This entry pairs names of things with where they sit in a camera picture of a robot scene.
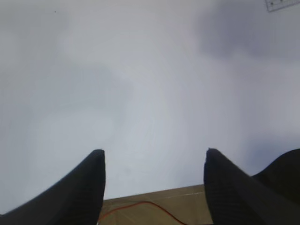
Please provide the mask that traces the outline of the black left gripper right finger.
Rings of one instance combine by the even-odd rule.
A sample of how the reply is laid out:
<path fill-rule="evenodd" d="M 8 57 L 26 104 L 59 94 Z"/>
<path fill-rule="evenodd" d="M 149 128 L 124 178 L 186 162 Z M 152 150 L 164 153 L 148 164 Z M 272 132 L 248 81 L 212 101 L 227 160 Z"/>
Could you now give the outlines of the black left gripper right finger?
<path fill-rule="evenodd" d="M 215 225 L 298 225 L 296 205 L 249 176 L 217 149 L 208 149 L 204 189 Z"/>

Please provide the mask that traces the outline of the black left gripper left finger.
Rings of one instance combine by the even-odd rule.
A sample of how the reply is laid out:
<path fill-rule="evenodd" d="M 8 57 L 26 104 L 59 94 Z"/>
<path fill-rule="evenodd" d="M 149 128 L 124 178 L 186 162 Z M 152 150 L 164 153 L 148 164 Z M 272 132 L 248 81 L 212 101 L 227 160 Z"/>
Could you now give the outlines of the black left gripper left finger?
<path fill-rule="evenodd" d="M 105 193 L 105 152 L 78 166 L 27 203 L 0 217 L 2 225 L 96 225 Z"/>

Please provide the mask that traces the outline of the grey black robot base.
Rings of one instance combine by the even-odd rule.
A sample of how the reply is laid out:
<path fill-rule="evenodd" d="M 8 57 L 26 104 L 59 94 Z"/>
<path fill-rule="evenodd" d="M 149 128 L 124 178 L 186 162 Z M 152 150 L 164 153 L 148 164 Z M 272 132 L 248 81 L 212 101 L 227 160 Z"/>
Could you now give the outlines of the grey black robot base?
<path fill-rule="evenodd" d="M 296 205 L 300 204 L 300 150 L 275 159 L 253 178 Z"/>

